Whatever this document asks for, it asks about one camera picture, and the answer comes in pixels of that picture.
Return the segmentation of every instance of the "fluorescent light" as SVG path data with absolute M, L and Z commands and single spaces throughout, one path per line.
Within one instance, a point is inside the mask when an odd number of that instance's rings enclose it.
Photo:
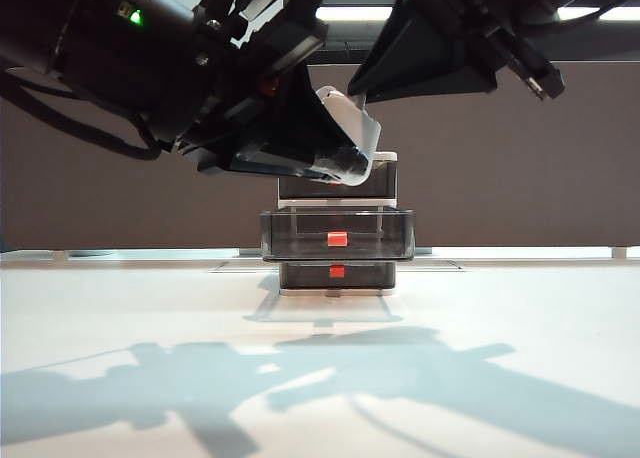
M 390 6 L 323 6 L 316 17 L 323 21 L 386 21 Z
M 391 16 L 390 6 L 323 6 L 316 17 L 324 21 L 386 21 Z M 558 9 L 561 20 L 580 18 L 598 11 L 587 6 L 565 6 Z M 640 7 L 614 8 L 600 17 L 603 21 L 640 21 Z
M 588 15 L 598 11 L 598 8 L 588 8 L 586 6 L 567 6 L 564 8 L 558 8 L 558 16 L 561 20 L 573 20 L 574 18 L 580 18 L 581 16 Z
M 606 21 L 639 21 L 640 6 L 621 6 L 608 11 L 600 17 Z
M 567 6 L 558 9 L 558 15 L 561 20 L 571 20 L 573 18 L 580 18 L 581 16 L 588 15 L 598 11 L 598 8 L 591 8 L 586 6 Z M 638 6 L 621 6 L 614 8 L 611 11 L 606 12 L 600 17 L 602 21 L 639 21 L 640 20 L 640 7 Z

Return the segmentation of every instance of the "transparent drawer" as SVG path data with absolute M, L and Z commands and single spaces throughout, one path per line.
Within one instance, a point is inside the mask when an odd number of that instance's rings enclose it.
M 266 261 L 403 261 L 415 252 L 414 213 L 395 208 L 283 208 L 261 214 Z
M 283 263 L 280 288 L 304 289 L 391 289 L 396 285 L 396 264 L 375 263 Z
M 278 180 L 281 200 L 369 198 L 393 199 L 396 197 L 397 162 L 374 161 L 371 175 L 359 186 L 327 184 L 304 178 L 283 177 Z

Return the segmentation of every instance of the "screw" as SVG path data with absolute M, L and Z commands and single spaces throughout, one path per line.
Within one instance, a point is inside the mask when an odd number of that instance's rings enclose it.
M 199 66 L 207 66 L 209 64 L 209 55 L 207 55 L 204 51 L 202 53 L 198 53 L 196 55 L 196 63 Z
M 218 20 L 209 20 L 209 21 L 207 21 L 207 26 L 209 28 L 213 28 L 216 31 L 218 31 L 222 27 L 222 25 L 220 24 L 220 22 Z

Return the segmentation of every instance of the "black cable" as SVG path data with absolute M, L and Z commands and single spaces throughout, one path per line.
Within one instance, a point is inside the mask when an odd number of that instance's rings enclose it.
M 128 118 L 138 130 L 140 137 L 148 148 L 139 148 L 130 145 L 123 139 L 106 131 L 63 115 L 27 93 L 21 88 L 19 79 L 3 71 L 0 71 L 0 97 L 58 131 L 67 133 L 86 143 L 91 143 L 114 153 L 136 160 L 155 160 L 162 152 L 162 149 L 158 146 L 156 140 L 146 127 L 144 120 L 137 114 L 131 115 Z
M 605 13 L 611 11 L 614 8 L 617 8 L 621 5 L 624 5 L 629 0 L 616 0 L 613 3 L 610 3 L 606 6 L 603 6 L 597 11 L 593 13 L 589 13 L 588 15 L 581 16 L 579 18 L 574 18 L 572 20 L 566 21 L 555 21 L 553 23 L 542 23 L 542 24 L 526 24 L 522 23 L 519 18 L 516 16 L 513 20 L 514 22 L 514 30 L 516 33 L 525 36 L 525 37 L 535 37 L 535 36 L 545 36 L 554 33 L 564 33 L 565 31 L 573 30 L 578 26 L 585 25 L 587 23 L 591 23 L 592 21 L 597 20 Z

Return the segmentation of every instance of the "green led light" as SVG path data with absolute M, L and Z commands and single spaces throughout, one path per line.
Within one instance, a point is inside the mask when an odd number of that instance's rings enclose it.
M 136 10 L 131 13 L 129 21 L 135 25 L 142 25 L 142 11 Z

